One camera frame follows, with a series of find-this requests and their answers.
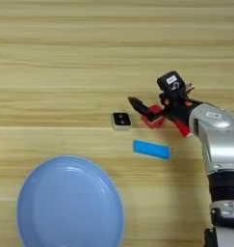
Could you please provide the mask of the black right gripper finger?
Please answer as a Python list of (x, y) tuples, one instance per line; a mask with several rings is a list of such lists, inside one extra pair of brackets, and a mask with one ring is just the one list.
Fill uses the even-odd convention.
[(141, 115), (146, 116), (146, 117), (153, 117), (153, 116), (161, 116), (162, 113), (153, 113), (149, 110), (147, 106), (143, 104), (141, 100), (139, 100), (136, 97), (128, 97), (128, 100), (132, 107)]

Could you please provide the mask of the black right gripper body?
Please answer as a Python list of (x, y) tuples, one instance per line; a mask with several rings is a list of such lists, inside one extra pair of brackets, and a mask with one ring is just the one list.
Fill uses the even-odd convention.
[(172, 90), (170, 86), (161, 86), (159, 94), (164, 105), (164, 115), (171, 121), (179, 121), (184, 125), (189, 124), (192, 111), (201, 104), (201, 101), (189, 98), (189, 93), (195, 88), (192, 83), (185, 84)]

